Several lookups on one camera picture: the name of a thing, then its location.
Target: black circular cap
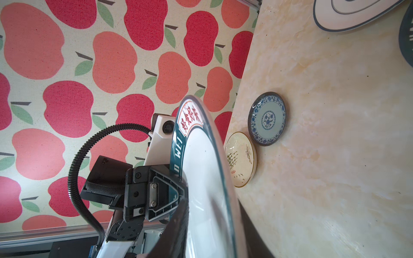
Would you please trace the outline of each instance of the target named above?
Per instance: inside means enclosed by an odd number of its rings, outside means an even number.
[[[166,134],[172,133],[173,132],[173,126],[175,123],[171,120],[166,121],[164,125],[162,126],[162,131]]]

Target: apple pattern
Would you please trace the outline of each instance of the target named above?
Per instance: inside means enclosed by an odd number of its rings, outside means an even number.
[[[119,123],[151,127],[186,95],[204,101],[224,141],[254,27],[237,0],[0,1],[0,211],[3,232],[86,224],[67,194],[82,144]],[[99,155],[142,166],[149,138],[104,137]],[[84,201],[100,222],[113,214]]]

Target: blue and white plate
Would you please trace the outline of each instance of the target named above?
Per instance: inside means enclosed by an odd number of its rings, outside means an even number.
[[[268,146],[280,138],[287,122],[287,110],[275,92],[266,92],[252,104],[248,115],[248,131],[261,146]]]
[[[218,129],[198,97],[176,115],[169,169],[188,184],[187,258],[247,258],[240,207]]]

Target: blue floral border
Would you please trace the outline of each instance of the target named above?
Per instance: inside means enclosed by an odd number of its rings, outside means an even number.
[[[267,102],[277,103],[281,107],[281,110],[282,110],[282,125],[281,125],[281,128],[278,131],[278,133],[271,139],[264,139],[263,137],[261,137],[258,134],[258,132],[256,130],[256,116],[258,114],[258,111],[261,109],[261,107]],[[252,111],[252,114],[251,114],[251,134],[252,134],[252,137],[259,144],[271,145],[271,144],[275,143],[278,140],[278,138],[281,136],[282,131],[284,130],[286,121],[287,121],[287,112],[285,110],[284,101],[277,95],[267,95],[264,98],[262,98],[260,100],[260,102],[258,102],[258,104],[255,106],[254,110]]]

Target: tabletop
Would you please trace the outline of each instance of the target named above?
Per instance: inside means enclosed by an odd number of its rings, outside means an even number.
[[[408,2],[345,33],[317,27],[313,1],[263,1],[227,139],[278,93],[288,121],[256,145],[237,194],[277,257],[411,257],[413,68],[398,33]]]

